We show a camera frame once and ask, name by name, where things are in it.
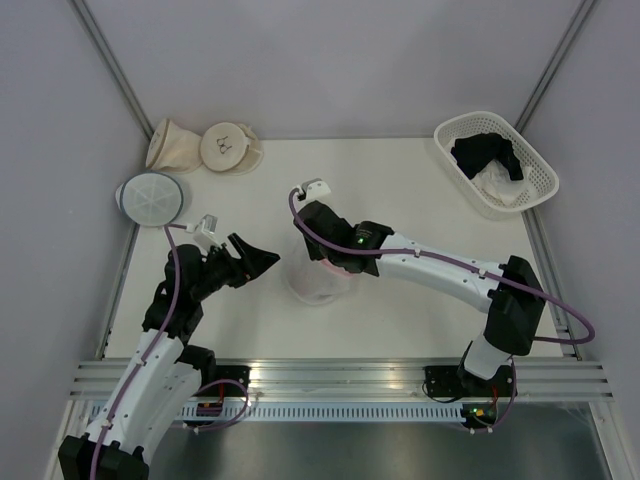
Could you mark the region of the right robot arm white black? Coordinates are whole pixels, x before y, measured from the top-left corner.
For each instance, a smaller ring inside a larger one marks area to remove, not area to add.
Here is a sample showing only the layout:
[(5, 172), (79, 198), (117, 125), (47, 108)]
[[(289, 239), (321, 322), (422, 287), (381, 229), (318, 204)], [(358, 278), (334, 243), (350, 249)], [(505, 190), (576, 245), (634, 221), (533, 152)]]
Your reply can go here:
[(500, 367), (527, 356), (546, 306), (530, 263), (510, 256), (505, 263), (450, 256), (371, 221), (350, 225), (331, 207), (312, 201), (295, 211), (309, 258), (326, 260), (350, 274), (405, 280), (456, 298), (486, 315), (478, 337), (466, 348), (458, 369), (459, 388), (478, 395)]

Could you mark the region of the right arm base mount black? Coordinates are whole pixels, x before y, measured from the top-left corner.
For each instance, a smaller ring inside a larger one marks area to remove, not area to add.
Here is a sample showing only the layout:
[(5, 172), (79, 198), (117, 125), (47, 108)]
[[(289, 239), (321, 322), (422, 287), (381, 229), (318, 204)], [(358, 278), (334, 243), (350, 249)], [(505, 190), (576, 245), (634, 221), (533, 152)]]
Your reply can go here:
[(431, 365), (423, 368), (422, 389), (425, 395), (441, 403), (466, 398), (509, 398), (515, 380), (510, 366), (503, 365), (489, 380), (463, 373), (454, 365)]

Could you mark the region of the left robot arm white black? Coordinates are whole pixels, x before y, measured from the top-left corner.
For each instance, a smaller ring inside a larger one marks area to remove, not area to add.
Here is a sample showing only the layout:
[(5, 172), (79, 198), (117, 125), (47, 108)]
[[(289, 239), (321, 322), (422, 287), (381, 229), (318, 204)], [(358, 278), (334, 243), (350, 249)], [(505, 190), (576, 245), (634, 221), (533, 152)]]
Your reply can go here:
[(157, 447), (183, 405), (218, 384), (213, 351), (190, 339), (202, 303), (224, 287), (240, 288), (273, 267), (278, 254), (232, 234), (201, 250), (172, 244), (164, 279), (142, 323), (142, 334), (109, 400), (79, 436), (58, 450), (66, 479), (146, 479)]

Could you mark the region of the pink-trimmed mesh laundry bag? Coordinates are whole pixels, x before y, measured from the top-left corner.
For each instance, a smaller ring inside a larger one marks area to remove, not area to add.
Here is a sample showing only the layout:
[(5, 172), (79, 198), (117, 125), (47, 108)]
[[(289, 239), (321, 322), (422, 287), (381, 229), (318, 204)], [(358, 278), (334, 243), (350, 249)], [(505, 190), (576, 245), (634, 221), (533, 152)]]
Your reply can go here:
[(357, 278), (328, 260), (311, 260), (302, 237), (289, 239), (284, 256), (284, 281), (308, 305), (330, 303), (355, 289)]

